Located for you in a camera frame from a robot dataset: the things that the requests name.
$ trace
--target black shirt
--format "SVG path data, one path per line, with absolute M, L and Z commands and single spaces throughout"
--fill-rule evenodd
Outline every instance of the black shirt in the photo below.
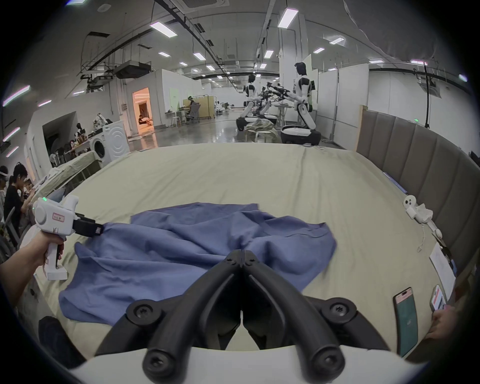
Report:
M 9 185 L 7 189 L 7 193 L 5 194 L 5 204 L 3 206 L 3 215 L 7 218 L 8 214 L 15 208 L 15 212 L 12 215 L 12 225 L 18 233 L 18 226 L 20 225 L 20 215 L 22 212 L 22 201 L 20 200 L 20 196 L 18 195 L 17 188 L 13 185 Z

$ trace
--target human hand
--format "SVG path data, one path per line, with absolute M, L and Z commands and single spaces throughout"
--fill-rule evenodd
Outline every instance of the human hand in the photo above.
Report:
M 452 307 L 435 311 L 432 314 L 433 324 L 425 338 L 442 339 L 449 336 L 457 319 L 458 315 Z
M 24 247 L 25 253 L 30 257 L 30 263 L 35 268 L 45 263 L 45 254 L 48 251 L 48 246 L 51 244 L 58 244 L 60 246 L 60 256 L 63 252 L 63 239 L 53 233 L 40 231 L 37 235 Z

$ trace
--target gray headboard panel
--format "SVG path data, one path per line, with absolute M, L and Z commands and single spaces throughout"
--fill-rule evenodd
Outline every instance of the gray headboard panel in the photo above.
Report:
M 480 168 L 435 132 L 369 110 L 362 113 L 357 152 L 433 210 L 461 272 L 480 247 Z

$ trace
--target person sitting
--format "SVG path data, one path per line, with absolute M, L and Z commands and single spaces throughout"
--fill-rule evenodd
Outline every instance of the person sitting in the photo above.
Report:
M 24 180 L 28 176 L 27 170 L 25 166 L 21 163 L 18 163 L 15 168 L 13 169 L 13 176 L 11 178 L 11 183 L 8 186 L 7 193 L 5 194 L 5 204 L 3 206 L 3 215 L 7 217 L 12 209 L 15 209 L 12 215 L 12 226 L 14 230 L 17 232 L 18 237 L 19 231 L 18 227 L 20 225 L 20 218 L 22 214 L 25 214 L 28 209 L 28 205 L 33 199 L 35 194 L 35 190 L 32 189 L 30 195 L 27 199 L 24 200 L 23 193 L 19 196 L 18 191 L 23 192 L 24 189 Z M 7 227 L 8 233 L 10 235 L 10 240 L 12 241 L 14 247 L 17 247 L 17 242 L 13 237 L 10 228 Z

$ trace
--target beige bedsheet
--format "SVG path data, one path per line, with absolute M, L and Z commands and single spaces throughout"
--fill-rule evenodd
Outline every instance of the beige bedsheet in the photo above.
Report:
M 429 300 L 439 278 L 429 255 L 434 238 L 406 214 L 402 192 L 373 163 L 350 151 L 284 144 L 190 144 L 133 152 L 73 191 L 77 211 L 98 222 L 128 223 L 130 216 L 192 202 L 258 203 L 275 216 L 326 222 L 338 247 L 305 295 L 352 300 L 396 351 L 392 298 L 412 287 L 419 341 L 431 324 Z M 110 327 L 66 319 L 58 295 L 77 267 L 74 234 L 65 245 L 64 282 L 37 281 L 72 342 L 91 358 Z M 235 349 L 235 336 L 229 349 Z
M 60 164 L 59 169 L 60 173 L 56 174 L 51 179 L 47 180 L 36 192 L 33 202 L 44 196 L 48 196 L 58 187 L 60 187 L 64 182 L 66 182 L 74 174 L 80 172 L 82 169 L 85 169 L 94 161 L 100 161 L 97 154 L 93 151 L 82 153 L 76 158 L 66 162 L 65 164 Z

